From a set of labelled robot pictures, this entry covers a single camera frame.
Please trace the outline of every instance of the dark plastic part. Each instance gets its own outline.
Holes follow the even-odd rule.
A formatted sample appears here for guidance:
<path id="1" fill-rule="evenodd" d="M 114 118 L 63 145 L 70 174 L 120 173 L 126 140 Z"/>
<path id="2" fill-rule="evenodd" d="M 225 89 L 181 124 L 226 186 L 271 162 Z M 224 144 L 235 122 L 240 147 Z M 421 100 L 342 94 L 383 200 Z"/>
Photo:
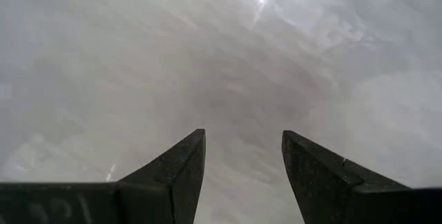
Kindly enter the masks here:
<path id="1" fill-rule="evenodd" d="M 442 223 L 442 189 L 410 189 L 293 131 L 282 154 L 305 224 Z"/>
<path id="2" fill-rule="evenodd" d="M 0 224 L 192 224 L 205 143 L 198 129 L 114 183 L 1 183 Z"/>

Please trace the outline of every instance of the white surface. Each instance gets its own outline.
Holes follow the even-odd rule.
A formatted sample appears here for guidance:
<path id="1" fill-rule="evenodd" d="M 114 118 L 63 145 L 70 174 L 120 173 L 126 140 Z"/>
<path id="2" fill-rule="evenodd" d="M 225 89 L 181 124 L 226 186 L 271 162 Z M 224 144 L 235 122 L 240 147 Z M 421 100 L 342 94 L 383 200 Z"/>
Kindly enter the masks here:
<path id="1" fill-rule="evenodd" d="M 0 0 L 3 180 L 117 180 L 207 130 L 196 223 L 301 223 L 291 129 L 442 184 L 440 0 Z"/>

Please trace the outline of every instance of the plastic sheet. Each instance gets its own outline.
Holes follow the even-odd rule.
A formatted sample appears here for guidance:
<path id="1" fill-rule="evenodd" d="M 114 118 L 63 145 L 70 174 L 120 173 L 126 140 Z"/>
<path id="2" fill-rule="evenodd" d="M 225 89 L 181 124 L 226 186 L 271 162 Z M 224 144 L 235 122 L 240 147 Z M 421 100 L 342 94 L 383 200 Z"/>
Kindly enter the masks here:
<path id="1" fill-rule="evenodd" d="M 291 129 L 440 185 L 440 0 L 0 0 L 0 178 L 117 180 L 207 130 L 196 223 L 301 223 Z"/>

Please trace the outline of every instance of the translucent plastic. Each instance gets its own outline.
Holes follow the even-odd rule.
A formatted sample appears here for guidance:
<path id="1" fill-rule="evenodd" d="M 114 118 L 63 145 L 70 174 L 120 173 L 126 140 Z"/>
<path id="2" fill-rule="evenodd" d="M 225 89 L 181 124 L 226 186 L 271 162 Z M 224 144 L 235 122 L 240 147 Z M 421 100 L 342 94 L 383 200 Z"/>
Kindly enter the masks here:
<path id="1" fill-rule="evenodd" d="M 0 0 L 0 179 L 117 180 L 207 131 L 196 223 L 302 223 L 284 129 L 442 184 L 441 0 Z"/>

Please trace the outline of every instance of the hazy background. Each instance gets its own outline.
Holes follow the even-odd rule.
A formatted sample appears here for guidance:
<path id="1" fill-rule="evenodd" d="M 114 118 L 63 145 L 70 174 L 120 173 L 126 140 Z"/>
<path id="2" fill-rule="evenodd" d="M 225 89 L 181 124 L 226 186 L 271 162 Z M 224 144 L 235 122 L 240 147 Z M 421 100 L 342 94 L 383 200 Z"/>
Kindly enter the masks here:
<path id="1" fill-rule="evenodd" d="M 196 128 L 195 223 L 302 223 L 291 129 L 442 185 L 441 0 L 0 0 L 0 179 L 117 180 Z"/>

